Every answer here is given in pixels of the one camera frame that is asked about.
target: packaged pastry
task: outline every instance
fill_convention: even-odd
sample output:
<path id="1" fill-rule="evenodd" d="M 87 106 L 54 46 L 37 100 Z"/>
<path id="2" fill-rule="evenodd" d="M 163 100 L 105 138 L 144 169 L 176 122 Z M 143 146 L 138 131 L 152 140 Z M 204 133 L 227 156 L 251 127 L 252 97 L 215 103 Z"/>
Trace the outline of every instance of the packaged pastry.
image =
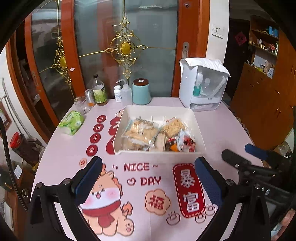
<path id="1" fill-rule="evenodd" d="M 141 150 L 147 151 L 149 149 L 148 145 L 142 145 L 137 143 L 135 140 L 131 140 L 129 138 L 122 138 L 121 144 L 122 150 Z"/>
<path id="2" fill-rule="evenodd" d="M 166 124 L 163 126 L 163 130 L 168 138 L 177 136 L 180 130 L 185 130 L 186 126 L 182 123 L 180 119 L 171 118 L 166 121 Z"/>
<path id="3" fill-rule="evenodd" d="M 139 144 L 154 147 L 158 132 L 159 128 L 156 123 L 136 118 L 129 121 L 121 137 L 137 140 Z"/>
<path id="4" fill-rule="evenodd" d="M 149 148 L 149 152 L 163 152 L 165 150 L 165 132 L 162 130 L 158 133 L 154 147 Z"/>
<path id="5" fill-rule="evenodd" d="M 195 152 L 196 143 L 186 131 L 181 130 L 179 132 L 176 144 L 180 152 Z"/>

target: cartoon lion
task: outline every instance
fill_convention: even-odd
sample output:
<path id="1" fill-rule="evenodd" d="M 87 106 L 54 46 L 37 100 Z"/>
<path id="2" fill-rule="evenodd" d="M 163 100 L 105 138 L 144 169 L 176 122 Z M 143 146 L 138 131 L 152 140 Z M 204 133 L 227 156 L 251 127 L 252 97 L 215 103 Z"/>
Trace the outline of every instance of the cartoon lion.
<path id="1" fill-rule="evenodd" d="M 120 207 L 122 195 L 121 184 L 114 177 L 114 172 L 106 173 L 106 165 L 103 164 L 88 198 L 80 205 L 84 218 L 96 234 L 129 236 L 133 233 L 134 223 L 127 218 L 132 214 L 133 207 L 130 202 Z"/>

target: orange lid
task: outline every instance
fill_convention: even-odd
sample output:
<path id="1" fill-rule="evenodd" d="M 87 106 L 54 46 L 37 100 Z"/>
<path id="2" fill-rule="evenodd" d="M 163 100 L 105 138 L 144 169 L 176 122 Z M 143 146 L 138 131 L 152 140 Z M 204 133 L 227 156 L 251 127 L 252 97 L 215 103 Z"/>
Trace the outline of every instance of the orange lid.
<path id="1" fill-rule="evenodd" d="M 18 148 L 20 146 L 20 135 L 18 132 L 16 132 L 11 138 L 9 146 L 11 148 Z"/>

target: snack package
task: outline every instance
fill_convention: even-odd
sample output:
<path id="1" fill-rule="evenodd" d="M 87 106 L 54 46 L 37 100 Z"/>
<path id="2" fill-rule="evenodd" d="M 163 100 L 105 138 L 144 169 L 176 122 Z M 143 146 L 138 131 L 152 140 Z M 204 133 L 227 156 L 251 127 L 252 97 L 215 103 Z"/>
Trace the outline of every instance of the snack package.
<path id="1" fill-rule="evenodd" d="M 165 150 L 165 139 L 165 132 L 161 130 L 154 141 L 154 147 L 150 147 L 149 152 L 163 152 Z"/>
<path id="2" fill-rule="evenodd" d="M 163 130 L 168 138 L 175 137 L 178 135 L 180 130 L 185 130 L 186 126 L 182 123 L 180 119 L 175 117 L 166 121 L 166 124 L 163 126 Z"/>
<path id="3" fill-rule="evenodd" d="M 58 127 L 68 135 L 74 135 L 84 122 L 84 117 L 76 110 L 70 111 L 59 123 Z"/>
<path id="4" fill-rule="evenodd" d="M 135 140 L 129 138 L 122 138 L 122 150 L 141 150 L 147 151 L 149 149 L 148 145 L 141 145 Z"/>
<path id="5" fill-rule="evenodd" d="M 121 137 L 131 140 L 137 140 L 139 144 L 154 147 L 154 141 L 159 132 L 158 125 L 148 121 L 136 118 L 130 120 Z"/>
<path id="6" fill-rule="evenodd" d="M 183 130 L 179 132 L 176 144 L 180 152 L 195 152 L 196 143 L 194 139 Z"/>
<path id="7" fill-rule="evenodd" d="M 171 149 L 172 146 L 174 146 L 176 144 L 176 138 L 175 137 L 171 137 L 171 138 L 167 138 L 166 143 L 165 143 L 165 151 L 173 151 Z"/>

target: metal can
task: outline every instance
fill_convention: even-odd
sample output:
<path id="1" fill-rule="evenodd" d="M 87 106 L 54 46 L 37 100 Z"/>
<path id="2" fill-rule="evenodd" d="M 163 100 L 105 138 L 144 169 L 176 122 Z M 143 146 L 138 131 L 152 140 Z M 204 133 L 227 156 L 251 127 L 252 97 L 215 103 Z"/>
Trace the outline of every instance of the metal can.
<path id="1" fill-rule="evenodd" d="M 92 89 L 85 90 L 85 97 L 89 104 L 89 107 L 93 107 L 96 105 L 96 102 L 94 100 L 94 93 Z"/>

